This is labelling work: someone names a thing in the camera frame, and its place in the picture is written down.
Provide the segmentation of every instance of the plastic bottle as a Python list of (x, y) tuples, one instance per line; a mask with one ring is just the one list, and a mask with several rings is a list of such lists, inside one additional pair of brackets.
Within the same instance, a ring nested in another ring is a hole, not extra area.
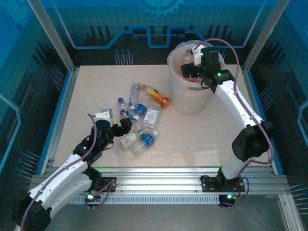
[(131, 85), (130, 98), (129, 98), (129, 108), (131, 110), (135, 110), (139, 101), (139, 95), (140, 95), (140, 84), (133, 83)]
[(118, 98), (117, 100), (119, 102), (120, 105), (120, 115), (121, 115), (121, 119), (125, 118), (126, 116), (128, 118), (130, 118), (131, 120), (138, 120), (139, 116), (135, 115), (134, 117), (132, 116), (130, 110), (128, 109), (128, 107), (125, 106), (124, 100), (123, 98)]
[(150, 98), (156, 101), (161, 107), (164, 108), (169, 106), (170, 99), (159, 93), (155, 88), (142, 84), (141, 89), (145, 90)]
[(151, 103), (151, 99), (148, 95), (144, 95), (139, 104), (137, 104), (137, 107), (135, 109), (135, 114), (139, 117), (144, 117), (146, 111), (148, 110), (148, 106)]
[(155, 142), (155, 138), (157, 137), (157, 135), (157, 131), (152, 131), (150, 134), (146, 134), (145, 136), (141, 137), (141, 140), (135, 143), (133, 147), (134, 153), (140, 154), (144, 152), (145, 149), (152, 146)]
[(147, 133), (150, 132), (150, 129), (147, 127), (142, 127), (138, 131), (130, 132), (126, 137), (121, 139), (120, 143), (123, 149), (127, 149), (131, 147), (137, 140), (141, 137), (145, 136)]
[(145, 114), (145, 117), (142, 121), (142, 125), (154, 128), (158, 122), (159, 117), (160, 117), (160, 106), (158, 103), (155, 103), (154, 105), (149, 106)]

